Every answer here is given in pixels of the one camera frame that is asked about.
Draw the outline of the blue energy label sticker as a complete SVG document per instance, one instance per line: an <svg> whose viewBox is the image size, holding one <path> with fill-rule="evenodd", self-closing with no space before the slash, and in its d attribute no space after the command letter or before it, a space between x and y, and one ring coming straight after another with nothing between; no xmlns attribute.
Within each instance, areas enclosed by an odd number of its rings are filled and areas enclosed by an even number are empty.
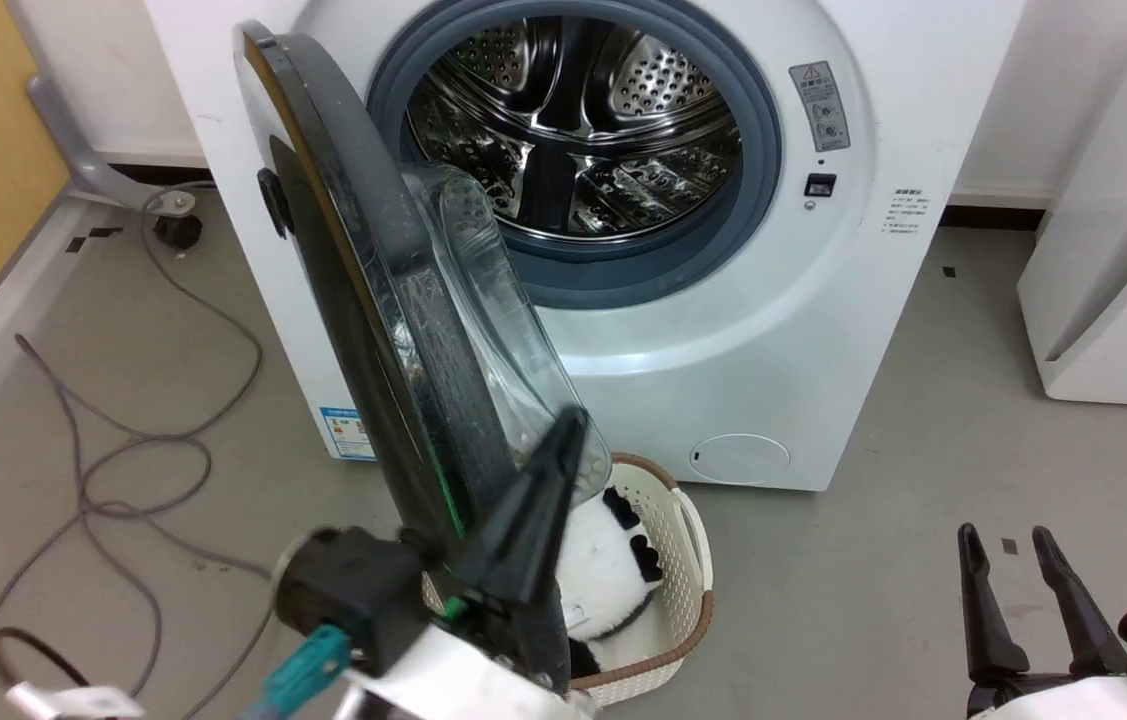
<svg viewBox="0 0 1127 720"><path fill-rule="evenodd" d="M320 407L322 437L332 457L374 462L376 454L356 407Z"/></svg>

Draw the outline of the white text label sticker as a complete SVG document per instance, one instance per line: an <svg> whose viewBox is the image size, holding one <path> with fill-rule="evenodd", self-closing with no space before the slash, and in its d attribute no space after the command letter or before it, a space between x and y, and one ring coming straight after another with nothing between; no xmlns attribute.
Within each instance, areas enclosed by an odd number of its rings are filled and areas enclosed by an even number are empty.
<svg viewBox="0 0 1127 720"><path fill-rule="evenodd" d="M888 235L919 235L928 226L932 199L919 188L897 188L889 197L880 231Z"/></svg>

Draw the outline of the grey rubber door gasket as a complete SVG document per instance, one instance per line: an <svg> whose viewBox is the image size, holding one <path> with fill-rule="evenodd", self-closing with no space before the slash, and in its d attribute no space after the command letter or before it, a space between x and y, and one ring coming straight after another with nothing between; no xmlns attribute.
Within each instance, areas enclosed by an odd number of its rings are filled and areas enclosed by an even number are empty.
<svg viewBox="0 0 1127 720"><path fill-rule="evenodd" d="M625 243L536 240L494 217L523 287L541 306L598 310L646 304L686 290L749 242L775 199L781 123L758 64L740 41L687 0L431 0L403 23L375 68L369 110L403 161L431 161L412 142L409 97L431 65L459 41L487 27L539 15L566 15L641 29L703 69L740 131L740 165L692 217Z"/></svg>

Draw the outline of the grey warning sticker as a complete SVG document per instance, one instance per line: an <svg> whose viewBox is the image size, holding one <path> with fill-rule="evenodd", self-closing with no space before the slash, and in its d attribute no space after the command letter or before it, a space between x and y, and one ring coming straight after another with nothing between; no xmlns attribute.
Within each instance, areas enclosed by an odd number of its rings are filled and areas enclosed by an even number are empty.
<svg viewBox="0 0 1127 720"><path fill-rule="evenodd" d="M791 66L790 77L799 92L815 151L850 149L848 113L828 61Z"/></svg>

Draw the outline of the round white filter cover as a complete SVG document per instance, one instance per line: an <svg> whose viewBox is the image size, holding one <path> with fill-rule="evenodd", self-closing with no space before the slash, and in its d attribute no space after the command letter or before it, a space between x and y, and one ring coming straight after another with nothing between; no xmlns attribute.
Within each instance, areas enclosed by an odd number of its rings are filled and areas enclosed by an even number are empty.
<svg viewBox="0 0 1127 720"><path fill-rule="evenodd" d="M687 465L706 482L777 487L791 456L782 443L749 433L728 433L696 443Z"/></svg>

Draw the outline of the black and white panda plush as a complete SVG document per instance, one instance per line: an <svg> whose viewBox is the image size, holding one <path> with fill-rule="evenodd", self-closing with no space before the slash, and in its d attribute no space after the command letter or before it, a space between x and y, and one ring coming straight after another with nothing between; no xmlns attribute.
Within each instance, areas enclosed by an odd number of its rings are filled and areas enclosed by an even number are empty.
<svg viewBox="0 0 1127 720"><path fill-rule="evenodd" d="M615 487L573 509L557 562L573 681L604 672L600 643L644 615L663 579L658 548Z"/></svg>

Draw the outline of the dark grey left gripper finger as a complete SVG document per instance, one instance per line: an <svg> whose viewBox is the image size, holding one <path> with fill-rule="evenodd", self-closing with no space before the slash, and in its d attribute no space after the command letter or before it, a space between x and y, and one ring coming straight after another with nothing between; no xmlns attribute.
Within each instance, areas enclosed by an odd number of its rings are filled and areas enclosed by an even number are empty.
<svg viewBox="0 0 1127 720"><path fill-rule="evenodd" d="M487 605L529 605L554 580L591 416L564 407L479 525L453 574Z"/></svg>

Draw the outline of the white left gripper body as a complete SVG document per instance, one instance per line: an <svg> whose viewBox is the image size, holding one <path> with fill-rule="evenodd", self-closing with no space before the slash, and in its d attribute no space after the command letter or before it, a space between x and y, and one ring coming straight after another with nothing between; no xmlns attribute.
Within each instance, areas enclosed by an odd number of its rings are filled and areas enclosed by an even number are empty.
<svg viewBox="0 0 1127 720"><path fill-rule="evenodd" d="M567 670L534 670L536 603L465 594L458 605L444 617L418 594L336 601L350 654L336 720L596 720Z"/></svg>

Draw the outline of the white basket with brown rim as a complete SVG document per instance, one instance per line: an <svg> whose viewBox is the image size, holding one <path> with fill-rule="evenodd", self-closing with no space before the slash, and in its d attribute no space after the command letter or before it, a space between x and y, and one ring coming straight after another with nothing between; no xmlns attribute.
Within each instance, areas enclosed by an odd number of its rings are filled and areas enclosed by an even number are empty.
<svg viewBox="0 0 1127 720"><path fill-rule="evenodd" d="M554 675L567 670L573 688L589 694L598 706L610 706L663 687L699 646L715 608L713 565L694 503L655 462L632 454L585 451L577 486L582 503L603 494L609 486L632 503L660 552L664 570L660 588L642 616L621 634L600 643L604 672L586 678L571 678L558 584L557 605L536 603L543 616L532 623L536 634L531 638L545 659L534 670Z"/></svg>

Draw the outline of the black caster wheel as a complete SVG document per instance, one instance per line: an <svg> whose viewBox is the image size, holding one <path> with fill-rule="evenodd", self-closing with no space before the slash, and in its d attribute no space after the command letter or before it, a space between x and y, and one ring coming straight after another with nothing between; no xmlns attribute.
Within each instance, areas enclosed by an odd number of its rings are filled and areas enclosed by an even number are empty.
<svg viewBox="0 0 1127 720"><path fill-rule="evenodd" d="M157 217L153 223L156 240L178 254L188 252L199 242L203 223L197 215Z"/></svg>

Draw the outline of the steel perforated washer drum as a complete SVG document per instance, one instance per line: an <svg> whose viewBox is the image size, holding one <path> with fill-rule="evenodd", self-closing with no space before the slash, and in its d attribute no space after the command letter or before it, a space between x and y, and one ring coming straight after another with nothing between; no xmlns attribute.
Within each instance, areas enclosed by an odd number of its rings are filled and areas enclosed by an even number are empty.
<svg viewBox="0 0 1127 720"><path fill-rule="evenodd" d="M536 240L625 243L692 217L740 165L731 109L696 61L641 29L566 15L449 47L407 105L431 161L480 183Z"/></svg>

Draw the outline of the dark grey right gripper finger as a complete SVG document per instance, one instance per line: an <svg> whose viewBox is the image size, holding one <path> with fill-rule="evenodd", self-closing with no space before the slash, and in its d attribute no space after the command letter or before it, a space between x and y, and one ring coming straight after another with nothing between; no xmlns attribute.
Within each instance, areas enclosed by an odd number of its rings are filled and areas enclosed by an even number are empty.
<svg viewBox="0 0 1127 720"><path fill-rule="evenodd" d="M967 676L976 685L990 685L1028 673L1028 655L1008 632L991 585L991 562L970 521L957 530L957 546Z"/></svg>
<svg viewBox="0 0 1127 720"><path fill-rule="evenodd" d="M1127 670L1127 652L1120 638L1107 623L1102 611L1065 553L1051 530L1031 528L1031 542L1044 583L1055 594L1063 629L1070 642L1070 675L1117 676Z"/></svg>

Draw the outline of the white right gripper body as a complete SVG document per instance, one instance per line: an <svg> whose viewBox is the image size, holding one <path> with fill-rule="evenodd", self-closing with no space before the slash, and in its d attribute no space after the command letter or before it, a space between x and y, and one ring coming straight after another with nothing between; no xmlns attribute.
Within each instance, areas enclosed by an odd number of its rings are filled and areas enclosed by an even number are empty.
<svg viewBox="0 0 1127 720"><path fill-rule="evenodd" d="M985 678L967 696L967 720L1127 720L1127 675Z"/></svg>

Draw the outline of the white front-load washing machine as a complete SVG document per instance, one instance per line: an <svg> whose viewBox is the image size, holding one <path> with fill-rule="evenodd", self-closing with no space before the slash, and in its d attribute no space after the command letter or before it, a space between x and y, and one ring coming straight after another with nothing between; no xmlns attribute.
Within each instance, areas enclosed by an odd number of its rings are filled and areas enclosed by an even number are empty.
<svg viewBox="0 0 1127 720"><path fill-rule="evenodd" d="M311 414L356 407L332 374L295 255L261 231L252 128L228 32L256 19L310 35L369 101L375 68L431 0L144 0L231 224ZM863 409L1028 0L687 0L758 64L781 123L775 199L703 281L633 306L536 304L609 446L678 482L728 433L790 451L777 489L823 491ZM851 146L816 152L790 68L828 61ZM807 174L837 174L807 199ZM880 231L891 193L928 192L919 235Z"/></svg>

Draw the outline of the black round washing machine door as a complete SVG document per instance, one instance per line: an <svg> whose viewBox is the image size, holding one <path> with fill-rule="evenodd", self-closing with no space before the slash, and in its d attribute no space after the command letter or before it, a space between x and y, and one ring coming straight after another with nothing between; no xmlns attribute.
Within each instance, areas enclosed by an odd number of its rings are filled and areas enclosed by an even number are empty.
<svg viewBox="0 0 1127 720"><path fill-rule="evenodd" d="M398 541L461 598L453 568L474 528L580 398L480 184L449 165L398 165L310 36L245 20L233 38L261 199L310 283L403 521Z"/></svg>

